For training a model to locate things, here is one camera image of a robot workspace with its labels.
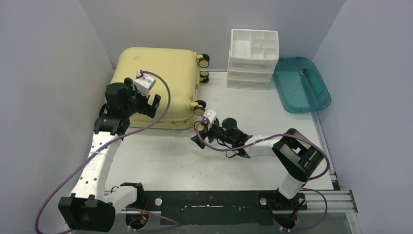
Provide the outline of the yellow hard-shell suitcase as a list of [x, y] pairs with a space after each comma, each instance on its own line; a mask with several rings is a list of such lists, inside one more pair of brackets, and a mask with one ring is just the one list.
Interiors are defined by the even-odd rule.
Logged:
[[198, 106], [199, 84], [209, 81], [209, 72], [205, 70], [209, 63], [209, 55], [187, 49], [131, 47], [120, 54], [111, 82], [134, 79], [138, 70], [159, 75], [163, 80], [155, 80], [149, 102], [160, 95], [156, 116], [165, 108], [168, 111], [154, 128], [184, 130], [196, 121], [194, 107]]

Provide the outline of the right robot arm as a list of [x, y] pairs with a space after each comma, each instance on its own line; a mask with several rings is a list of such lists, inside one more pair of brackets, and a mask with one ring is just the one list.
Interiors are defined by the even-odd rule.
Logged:
[[253, 136], [239, 130], [237, 121], [226, 118], [223, 122], [204, 118], [194, 124], [196, 135], [191, 138], [200, 148], [215, 151], [213, 141], [222, 146], [221, 152], [233, 151], [234, 156], [253, 158], [276, 157], [286, 169], [286, 176], [275, 192], [276, 205], [281, 209], [293, 209], [305, 203], [299, 192], [316, 177], [313, 175], [325, 153], [310, 142], [298, 130], [290, 128], [275, 136]]

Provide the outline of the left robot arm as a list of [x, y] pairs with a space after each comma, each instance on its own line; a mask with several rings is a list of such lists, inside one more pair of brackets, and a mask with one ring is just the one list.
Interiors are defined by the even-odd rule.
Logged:
[[161, 97], [155, 95], [149, 104], [150, 90], [156, 80], [144, 74], [126, 78], [106, 87], [105, 104], [94, 123], [88, 161], [81, 166], [78, 182], [68, 197], [61, 197], [58, 209], [71, 230], [108, 232], [115, 216], [128, 205], [141, 209], [146, 202], [141, 183], [123, 183], [110, 195], [105, 184], [113, 158], [136, 113], [155, 117]]

